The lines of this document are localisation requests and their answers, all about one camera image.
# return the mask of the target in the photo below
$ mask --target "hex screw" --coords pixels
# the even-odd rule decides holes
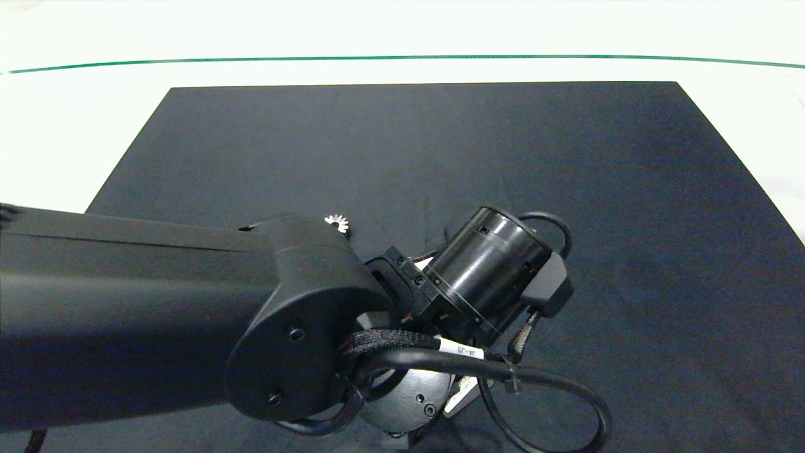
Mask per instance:
[[[304,337],[305,337],[304,330],[298,327],[290,329],[288,331],[288,339],[294,343],[304,339]]]
[[[283,402],[283,395],[279,392],[269,393],[268,398],[266,398],[268,405],[279,405],[281,402]]]

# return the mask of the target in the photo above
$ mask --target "cable label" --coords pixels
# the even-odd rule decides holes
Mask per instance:
[[[479,347],[467,346],[466,344],[461,344],[450,339],[439,339],[439,341],[441,342],[439,345],[439,351],[449,352],[451,354],[466,355],[468,357],[473,357],[474,359],[484,358],[484,350],[480,349]]]

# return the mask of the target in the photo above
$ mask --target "silver gear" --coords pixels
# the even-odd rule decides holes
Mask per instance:
[[[349,220],[341,214],[333,214],[324,218],[324,221],[333,225],[344,236],[349,234]]]

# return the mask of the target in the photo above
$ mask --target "wire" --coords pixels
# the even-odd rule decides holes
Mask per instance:
[[[367,352],[388,347],[418,347],[439,349],[441,342],[430,335],[408,330],[368,329],[351,334],[338,347],[338,355],[344,359],[356,359]]]
[[[568,453],[592,453],[599,451],[610,436],[612,429],[612,415],[604,400],[591,388],[565,376],[540,370],[537,368],[504,364],[493,360],[474,359],[464,355],[450,354],[440,351],[427,351],[422,349],[392,348],[376,352],[363,359],[355,371],[355,385],[361,389],[371,384],[372,376],[376,372],[389,369],[420,369],[435,372],[446,372],[462,376],[475,376],[478,378],[481,395],[484,398],[486,409],[490,417],[501,428],[503,434],[521,450],[528,453],[550,453],[548,450],[528,443],[521,438],[503,419],[494,400],[485,385],[485,379],[507,381],[513,377],[527,384],[542,385],[572,393],[588,402],[596,411],[598,417],[598,430],[595,437],[579,450]]]
[[[312,418],[301,418],[291,422],[275,422],[277,426],[285,428],[290,432],[313,437],[325,437],[342,431],[349,426],[363,407],[363,396],[357,388],[353,388],[347,401],[331,418],[326,420],[313,420]]]
[[[565,223],[565,221],[562,220],[562,218],[548,212],[542,212],[537,210],[526,212],[518,218],[523,221],[544,220],[546,222],[553,223],[554,225],[559,227],[559,229],[562,230],[562,235],[564,236],[564,243],[562,245],[562,250],[559,251],[559,256],[561,256],[565,260],[568,258],[568,255],[570,255],[570,250],[573,247],[573,238],[570,234],[570,227],[568,227],[567,223]]]
[[[486,384],[486,380],[484,379],[478,380],[478,389],[481,390],[481,399],[483,399],[484,405],[486,406],[486,411],[489,412],[489,416],[492,418],[492,421],[495,422],[495,425],[497,425],[497,427],[500,428],[501,431],[503,431],[503,434],[506,436],[507,439],[509,439],[520,450],[523,450],[526,453],[593,453],[594,451],[599,451],[609,438],[609,426],[611,425],[612,422],[611,420],[609,420],[609,411],[607,410],[606,406],[603,406],[603,410],[606,411],[604,413],[606,418],[603,418],[602,412],[599,410],[596,404],[590,401],[588,398],[582,396],[598,412],[598,431],[596,432],[596,436],[592,438],[590,443],[580,448],[579,450],[570,450],[570,451],[565,450],[553,451],[537,447],[533,443],[530,443],[524,438],[520,437],[520,435],[515,433],[514,430],[511,428],[511,426],[509,426],[509,423],[506,422],[506,419],[503,417],[503,415],[501,415],[500,410],[497,408],[495,400],[492,398],[492,392],[489,391],[489,386]]]
[[[31,431],[31,438],[28,439],[28,446],[25,447],[25,453],[39,453],[42,450],[42,444],[45,442],[47,430],[33,430]]]
[[[436,256],[437,253],[439,253],[439,249],[434,248],[432,250],[428,250],[428,251],[424,252],[422,255],[411,256],[411,257],[408,258],[408,260],[416,263],[417,261],[422,261],[422,260],[427,260],[428,258],[433,258],[434,256]]]

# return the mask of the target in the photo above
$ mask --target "black mat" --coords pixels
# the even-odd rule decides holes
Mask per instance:
[[[576,295],[525,361],[601,393],[607,451],[802,450],[805,249],[675,83],[172,89],[88,212],[344,214],[369,259],[482,202],[570,224]],[[499,399],[549,447],[592,434],[570,397]],[[220,406],[52,430],[44,451],[377,449],[362,422],[306,439]],[[477,402],[416,451],[516,450]]]

